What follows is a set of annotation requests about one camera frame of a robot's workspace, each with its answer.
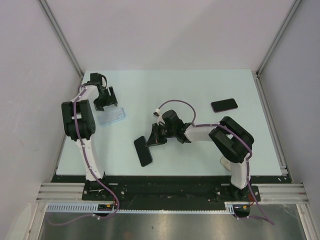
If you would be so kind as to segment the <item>light blue phone case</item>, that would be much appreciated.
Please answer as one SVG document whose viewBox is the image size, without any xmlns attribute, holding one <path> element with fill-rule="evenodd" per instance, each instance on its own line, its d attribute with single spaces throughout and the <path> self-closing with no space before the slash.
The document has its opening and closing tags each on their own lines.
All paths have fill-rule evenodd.
<svg viewBox="0 0 320 240">
<path fill-rule="evenodd" d="M 123 108 L 116 107 L 99 114 L 97 118 L 101 126 L 107 126 L 125 119 L 126 113 Z"/>
</svg>

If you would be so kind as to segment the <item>teal cased black phone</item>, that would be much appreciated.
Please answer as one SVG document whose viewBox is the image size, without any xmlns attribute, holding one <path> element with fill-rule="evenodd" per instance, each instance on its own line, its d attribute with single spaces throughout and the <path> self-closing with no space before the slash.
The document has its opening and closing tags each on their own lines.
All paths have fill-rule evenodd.
<svg viewBox="0 0 320 240">
<path fill-rule="evenodd" d="M 153 158 L 149 148 L 146 146 L 146 138 L 144 136 L 140 136 L 136 140 L 134 140 L 134 147 L 136 149 L 136 153 L 142 167 L 146 167 L 147 165 L 153 162 Z"/>
</svg>

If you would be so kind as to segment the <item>beige phone case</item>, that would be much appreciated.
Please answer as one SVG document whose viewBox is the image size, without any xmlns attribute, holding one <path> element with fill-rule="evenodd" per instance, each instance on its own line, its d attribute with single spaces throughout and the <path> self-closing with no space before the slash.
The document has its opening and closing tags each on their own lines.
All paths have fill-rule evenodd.
<svg viewBox="0 0 320 240">
<path fill-rule="evenodd" d="M 232 171 L 232 169 L 231 169 L 231 162 L 230 162 L 229 160 L 227 160 L 225 157 L 222 157 L 222 158 L 220 159 L 220 163 L 221 163 L 221 165 L 222 165 L 226 170 L 228 170 L 229 172 Z"/>
</svg>

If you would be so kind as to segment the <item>pink phone black screen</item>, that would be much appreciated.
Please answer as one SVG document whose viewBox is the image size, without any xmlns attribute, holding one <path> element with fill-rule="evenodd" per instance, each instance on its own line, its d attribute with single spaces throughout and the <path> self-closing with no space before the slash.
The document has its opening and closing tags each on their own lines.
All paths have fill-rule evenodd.
<svg viewBox="0 0 320 240">
<path fill-rule="evenodd" d="M 234 98 L 211 102 L 211 108 L 215 113 L 225 112 L 238 108 L 238 104 Z"/>
</svg>

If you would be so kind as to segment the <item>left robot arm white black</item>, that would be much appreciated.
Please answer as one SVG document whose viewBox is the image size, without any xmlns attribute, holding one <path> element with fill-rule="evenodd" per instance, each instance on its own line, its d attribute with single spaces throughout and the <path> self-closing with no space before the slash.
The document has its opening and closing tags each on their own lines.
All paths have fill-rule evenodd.
<svg viewBox="0 0 320 240">
<path fill-rule="evenodd" d="M 118 100 L 105 75 L 94 72 L 82 84 L 76 97 L 61 104 L 63 127 L 66 136 L 76 144 L 85 167 L 86 180 L 101 180 L 105 171 L 98 161 L 93 143 L 96 122 L 93 110 L 103 112 L 105 107 L 117 106 Z"/>
</svg>

